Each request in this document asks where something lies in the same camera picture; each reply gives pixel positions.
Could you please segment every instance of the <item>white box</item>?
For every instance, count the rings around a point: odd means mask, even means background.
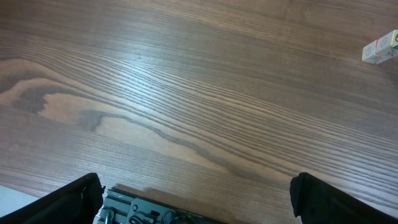
[[[394,43],[392,44],[392,47],[398,50],[398,31],[395,33]]]
[[[381,63],[385,60],[388,60],[392,58],[391,55],[379,55],[376,53],[376,46],[377,46],[378,40],[375,40],[374,42],[370,43],[369,45],[365,46],[362,50],[362,61],[368,62],[368,63]]]
[[[391,31],[377,41],[376,54],[391,55],[397,54],[396,50],[392,48],[395,39],[396,30]]]

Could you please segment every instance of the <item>cable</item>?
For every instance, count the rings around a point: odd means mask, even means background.
[[[113,223],[114,214],[115,214],[113,209],[114,209],[113,207],[106,209],[107,212],[106,212],[105,221],[104,221],[105,224]]]
[[[144,221],[140,217],[138,217],[137,215],[132,215],[129,219],[129,223],[130,224],[146,224],[147,222],[144,223]]]
[[[172,213],[172,217],[171,217],[171,219],[169,219],[170,221],[166,221],[166,216],[167,216],[167,214],[169,214],[169,213]],[[169,224],[173,219],[174,219],[174,216],[175,216],[175,212],[173,212],[173,210],[168,210],[167,212],[165,212],[164,213],[164,215],[163,215],[163,217],[162,217],[162,222],[163,222],[163,224]]]

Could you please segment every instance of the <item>white floor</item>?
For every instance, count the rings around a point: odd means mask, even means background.
[[[18,210],[37,199],[39,198],[0,185],[0,217]],[[98,217],[95,217],[93,223],[95,224],[97,221]]]

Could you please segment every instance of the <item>wood grain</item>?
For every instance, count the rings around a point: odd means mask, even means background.
[[[397,216],[398,67],[359,57],[395,1],[0,6],[1,185],[43,196],[98,172],[229,222],[295,223],[305,171]]]

